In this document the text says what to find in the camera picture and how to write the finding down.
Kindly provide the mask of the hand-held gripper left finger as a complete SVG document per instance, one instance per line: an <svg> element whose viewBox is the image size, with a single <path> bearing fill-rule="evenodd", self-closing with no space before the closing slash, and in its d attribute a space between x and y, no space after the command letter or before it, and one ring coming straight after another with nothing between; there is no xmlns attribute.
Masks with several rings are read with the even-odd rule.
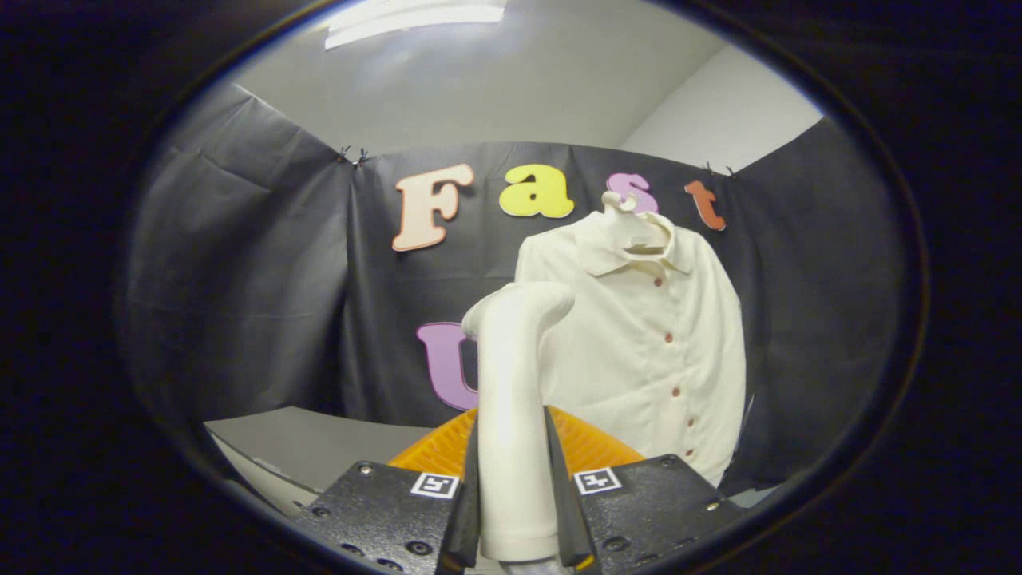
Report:
<svg viewBox="0 0 1022 575"><path fill-rule="evenodd" d="M475 418L475 409L464 412L387 465L355 462L296 524L376 569L466 573L481 536Z"/></svg>

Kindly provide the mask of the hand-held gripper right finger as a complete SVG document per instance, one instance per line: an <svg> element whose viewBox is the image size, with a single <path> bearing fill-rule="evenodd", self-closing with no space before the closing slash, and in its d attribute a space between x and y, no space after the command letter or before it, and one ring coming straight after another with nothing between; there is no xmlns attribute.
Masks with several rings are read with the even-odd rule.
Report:
<svg viewBox="0 0 1022 575"><path fill-rule="evenodd" d="M744 513L679 456L643 458L558 408L547 408L546 426L567 572L634 572L686 553Z"/></svg>

